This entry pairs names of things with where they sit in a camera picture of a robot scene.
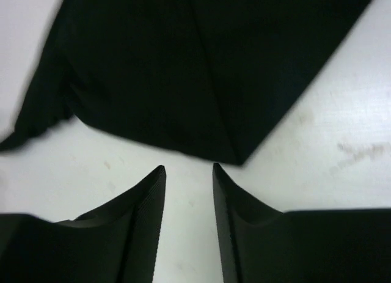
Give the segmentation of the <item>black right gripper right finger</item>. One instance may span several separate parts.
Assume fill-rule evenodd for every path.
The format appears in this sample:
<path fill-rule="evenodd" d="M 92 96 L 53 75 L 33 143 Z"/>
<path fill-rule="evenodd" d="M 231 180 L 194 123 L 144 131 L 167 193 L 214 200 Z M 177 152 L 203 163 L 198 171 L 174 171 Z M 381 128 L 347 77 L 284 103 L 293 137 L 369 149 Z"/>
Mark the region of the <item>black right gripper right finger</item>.
<path fill-rule="evenodd" d="M 213 166 L 225 282 L 389 282 L 390 210 L 278 211 Z"/>

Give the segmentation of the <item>black tank top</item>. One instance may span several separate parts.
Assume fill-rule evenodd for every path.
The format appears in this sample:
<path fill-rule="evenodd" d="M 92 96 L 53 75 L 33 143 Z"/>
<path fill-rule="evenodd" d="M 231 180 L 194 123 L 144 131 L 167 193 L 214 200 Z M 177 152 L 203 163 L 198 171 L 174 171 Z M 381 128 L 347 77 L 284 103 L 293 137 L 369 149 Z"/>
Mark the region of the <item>black tank top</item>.
<path fill-rule="evenodd" d="M 241 165 L 372 0 L 63 0 L 3 152 L 63 120 Z"/>

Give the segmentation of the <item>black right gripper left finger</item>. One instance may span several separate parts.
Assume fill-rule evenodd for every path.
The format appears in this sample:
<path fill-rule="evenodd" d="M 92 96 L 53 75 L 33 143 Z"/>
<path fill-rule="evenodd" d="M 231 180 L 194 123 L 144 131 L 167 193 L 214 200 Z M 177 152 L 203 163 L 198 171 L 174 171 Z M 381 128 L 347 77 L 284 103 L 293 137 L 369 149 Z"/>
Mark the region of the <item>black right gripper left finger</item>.
<path fill-rule="evenodd" d="M 1 215 L 2 282 L 151 282 L 166 191 L 156 167 L 73 221 Z"/>

